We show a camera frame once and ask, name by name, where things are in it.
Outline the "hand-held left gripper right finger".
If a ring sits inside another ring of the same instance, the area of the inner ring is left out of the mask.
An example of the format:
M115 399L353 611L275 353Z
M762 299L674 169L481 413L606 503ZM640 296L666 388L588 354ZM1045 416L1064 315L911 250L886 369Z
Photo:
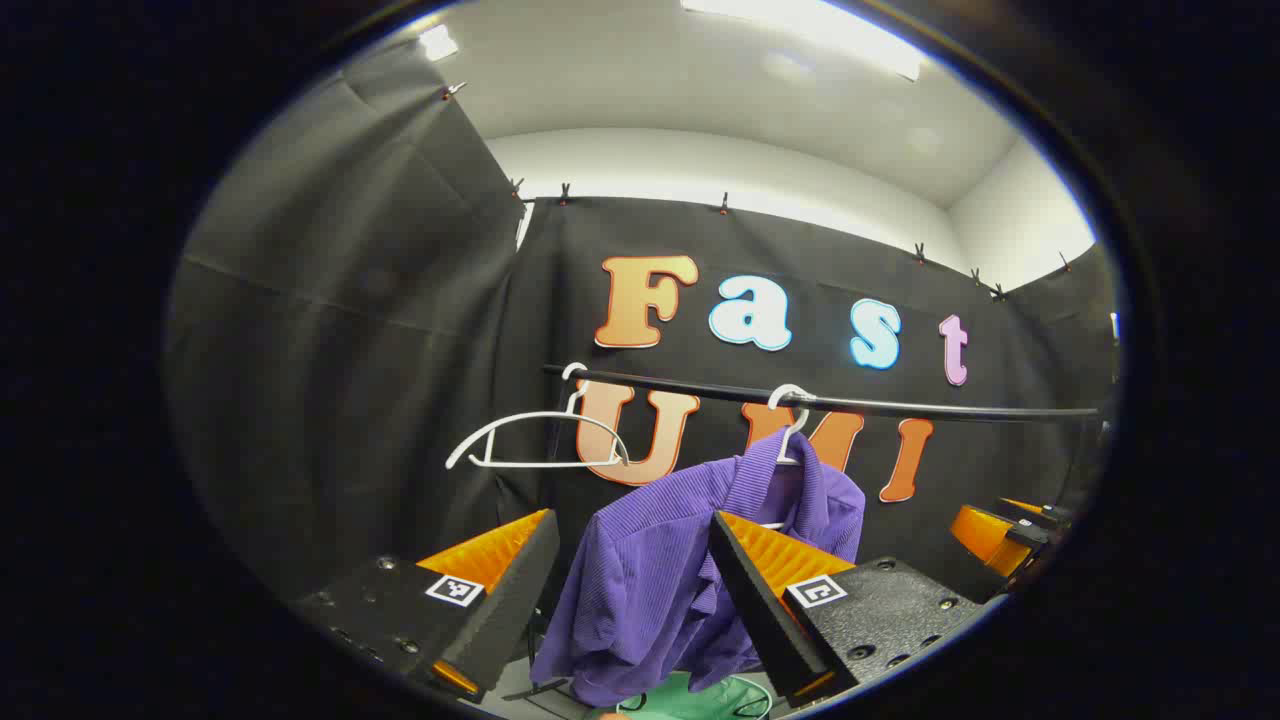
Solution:
M993 610L895 557L852 565L718 511L708 548L772 685L794 708L865 693Z

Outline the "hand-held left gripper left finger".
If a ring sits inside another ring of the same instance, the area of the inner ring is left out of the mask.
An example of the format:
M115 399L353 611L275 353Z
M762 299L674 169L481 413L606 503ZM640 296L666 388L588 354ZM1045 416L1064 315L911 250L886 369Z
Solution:
M497 687L559 553L541 509L425 559L381 555L296 607L406 683L479 702Z

